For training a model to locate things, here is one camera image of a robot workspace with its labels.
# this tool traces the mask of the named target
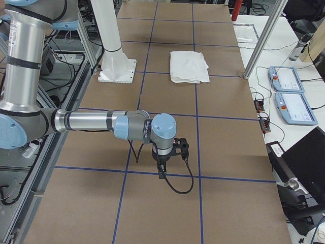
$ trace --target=red pole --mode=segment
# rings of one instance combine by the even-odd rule
[[[232,21],[237,20],[237,16],[239,14],[240,8],[242,7],[243,0],[236,0],[235,8],[233,10]]]

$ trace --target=folded towel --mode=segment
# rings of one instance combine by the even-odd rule
[[[200,52],[171,52],[171,80],[174,83],[210,82],[208,68]]]

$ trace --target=white desk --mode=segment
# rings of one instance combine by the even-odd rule
[[[234,23],[244,23],[244,24],[254,24],[257,34],[261,36],[263,28],[267,22],[266,16],[246,16],[246,15],[239,15],[237,21]],[[274,49],[274,48],[282,48],[284,46],[290,45],[294,42],[297,42],[298,38],[296,37],[295,33],[291,29],[290,25],[288,24],[287,20],[284,17],[280,17],[277,25],[275,26],[271,37],[269,38],[266,46],[264,49]],[[256,44],[252,43],[238,43],[239,47],[255,47]],[[295,67],[301,68],[306,67],[312,63],[303,63],[298,59],[295,62],[290,61],[287,59],[292,49],[295,47],[296,44],[293,44],[289,47],[283,48],[281,50],[264,50],[262,55],[260,56],[257,67],[269,67],[269,66],[287,66],[287,67]],[[241,48],[241,55],[243,59],[244,66],[247,65],[251,54],[253,53],[253,49],[246,49]],[[299,77],[302,80],[320,78],[319,73],[317,72],[316,68],[311,65],[304,69],[298,70]],[[266,88],[270,88],[271,84],[268,79],[268,70],[264,68],[258,68],[257,75],[259,78],[259,83]],[[256,68],[254,72],[249,78],[249,85],[250,87],[254,87],[259,93],[262,93],[264,97],[269,97],[270,93],[260,87],[257,83],[256,77]],[[313,81],[313,82],[303,82],[303,86],[305,88],[305,96],[309,102],[311,107],[319,107],[325,104],[325,84],[321,81]],[[276,103],[274,100],[274,89],[271,89],[273,95],[271,96],[271,100],[265,100],[264,108],[266,112],[270,115],[271,122],[275,123],[279,127],[281,127],[285,132],[285,139],[281,143],[284,150],[289,149],[293,146],[297,141],[299,141],[302,137],[308,134],[315,126],[290,126],[287,125],[283,119],[281,118],[278,109],[276,107]],[[318,110],[313,111],[317,120],[318,126],[325,130],[325,108],[321,108]],[[272,142],[272,141],[281,141],[283,137],[283,133],[274,125],[270,125],[271,132],[267,133],[265,136],[265,143]],[[294,244],[298,243],[300,238],[304,236],[300,236],[295,228],[292,225],[288,225],[288,229],[290,231],[291,240]],[[321,225],[320,229],[322,231],[325,230],[324,224]],[[310,243],[311,236],[313,231],[310,231],[305,237],[304,243]]]

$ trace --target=robotic arm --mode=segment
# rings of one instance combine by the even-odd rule
[[[110,4],[115,17],[113,3]],[[188,167],[188,144],[184,138],[174,138],[176,122],[169,114],[151,119],[143,110],[73,112],[37,106],[45,30],[75,30],[77,0],[6,0],[6,12],[11,25],[5,92],[0,101],[0,148],[21,147],[51,133],[112,131],[120,139],[152,143],[159,178],[167,181],[166,161],[171,156],[181,155]]]

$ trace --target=blue tablet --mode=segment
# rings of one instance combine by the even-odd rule
[[[304,93],[305,89],[294,67],[270,66],[269,79],[279,92]]]
[[[277,92],[275,101],[284,121],[289,125],[314,126],[317,119],[303,93]]]

